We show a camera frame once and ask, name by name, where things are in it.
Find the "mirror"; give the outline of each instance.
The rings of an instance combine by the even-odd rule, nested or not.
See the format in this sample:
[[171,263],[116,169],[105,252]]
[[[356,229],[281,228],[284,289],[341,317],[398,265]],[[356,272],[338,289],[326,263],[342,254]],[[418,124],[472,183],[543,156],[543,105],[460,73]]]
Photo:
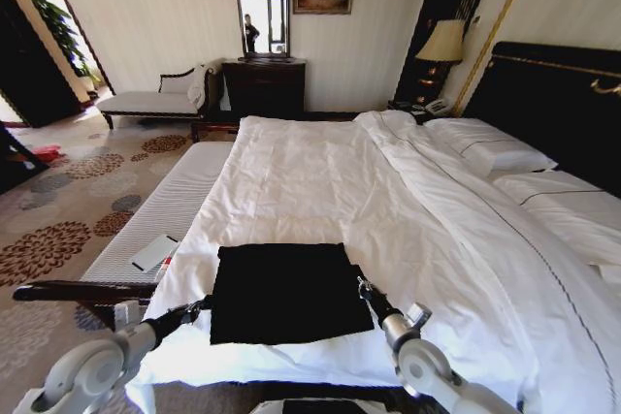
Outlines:
[[289,0],[237,0],[244,57],[289,56]]

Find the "wooden bed bench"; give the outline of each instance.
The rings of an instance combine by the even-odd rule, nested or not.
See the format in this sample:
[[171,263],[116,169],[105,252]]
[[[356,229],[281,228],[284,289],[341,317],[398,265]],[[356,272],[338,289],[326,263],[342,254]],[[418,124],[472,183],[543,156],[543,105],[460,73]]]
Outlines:
[[13,298],[75,301],[114,329],[114,304],[138,300],[146,305],[156,286],[154,278],[159,268],[142,273],[129,264],[129,258],[161,234],[183,239],[232,145],[206,142],[191,146],[80,281],[36,281],[18,287]]

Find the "white duvet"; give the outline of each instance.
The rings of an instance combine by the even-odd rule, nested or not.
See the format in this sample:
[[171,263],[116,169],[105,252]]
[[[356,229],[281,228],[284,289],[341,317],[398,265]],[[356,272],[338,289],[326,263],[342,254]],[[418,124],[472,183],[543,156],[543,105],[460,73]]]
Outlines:
[[[394,305],[433,310],[423,337],[469,380],[523,399],[526,412],[617,412],[619,301],[427,131],[397,111],[344,123],[245,118],[147,317],[210,293],[220,245],[343,242]],[[399,385],[377,328],[309,344],[210,346],[210,317],[144,359],[127,386],[144,410],[153,410],[149,384],[175,380]]]

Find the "wooden dresser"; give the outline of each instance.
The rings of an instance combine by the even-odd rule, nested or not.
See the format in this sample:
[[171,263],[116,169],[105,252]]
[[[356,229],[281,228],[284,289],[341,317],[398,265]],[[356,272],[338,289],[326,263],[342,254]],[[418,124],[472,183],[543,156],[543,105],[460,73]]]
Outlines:
[[305,60],[227,60],[222,71],[236,117],[293,119],[304,113]]

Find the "black headboard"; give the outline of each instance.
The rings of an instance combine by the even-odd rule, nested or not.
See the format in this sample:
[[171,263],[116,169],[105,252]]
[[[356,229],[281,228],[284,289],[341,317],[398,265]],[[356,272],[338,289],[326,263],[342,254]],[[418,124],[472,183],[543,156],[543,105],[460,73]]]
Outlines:
[[621,197],[621,88],[601,93],[619,84],[621,51],[497,43],[463,116]]

